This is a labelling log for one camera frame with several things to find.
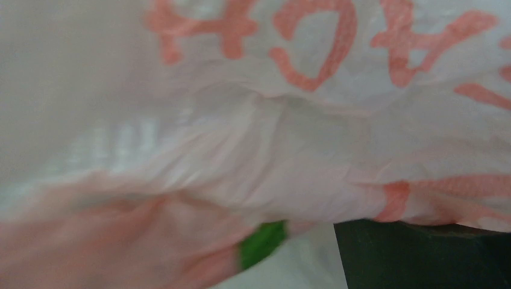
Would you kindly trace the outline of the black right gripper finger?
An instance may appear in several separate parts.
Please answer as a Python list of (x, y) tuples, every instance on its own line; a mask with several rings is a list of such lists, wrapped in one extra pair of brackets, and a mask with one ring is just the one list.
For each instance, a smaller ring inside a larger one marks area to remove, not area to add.
[(334, 226), (349, 288), (510, 288), (510, 234), (358, 220)]

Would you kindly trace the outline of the pink plastic bag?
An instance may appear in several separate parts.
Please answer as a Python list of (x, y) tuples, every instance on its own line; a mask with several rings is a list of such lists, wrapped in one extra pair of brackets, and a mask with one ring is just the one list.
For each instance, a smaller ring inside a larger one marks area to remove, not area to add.
[(2, 288), (207, 288), (360, 219), (510, 231), (509, 1), (1, 2)]

